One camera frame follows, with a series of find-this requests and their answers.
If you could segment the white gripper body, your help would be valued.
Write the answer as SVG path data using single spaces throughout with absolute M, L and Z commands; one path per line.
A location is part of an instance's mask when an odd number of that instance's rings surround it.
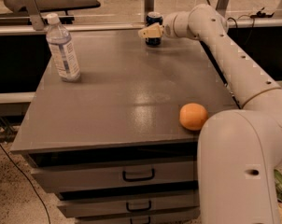
M 167 15 L 163 21 L 163 33 L 170 38 L 190 38 L 189 15 L 186 11 Z

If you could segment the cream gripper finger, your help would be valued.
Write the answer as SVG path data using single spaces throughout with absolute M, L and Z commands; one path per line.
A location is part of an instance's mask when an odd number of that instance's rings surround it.
M 141 38 L 161 38 L 163 34 L 163 26 L 158 22 L 151 24 L 138 31 Z

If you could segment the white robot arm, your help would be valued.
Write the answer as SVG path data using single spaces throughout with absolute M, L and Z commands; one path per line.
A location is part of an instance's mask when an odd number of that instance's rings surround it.
M 214 8 L 198 5 L 171 13 L 138 34 L 206 44 L 238 104 L 210 117 L 199 134 L 202 224 L 280 224 L 275 167 L 282 164 L 282 87 L 227 31 Z

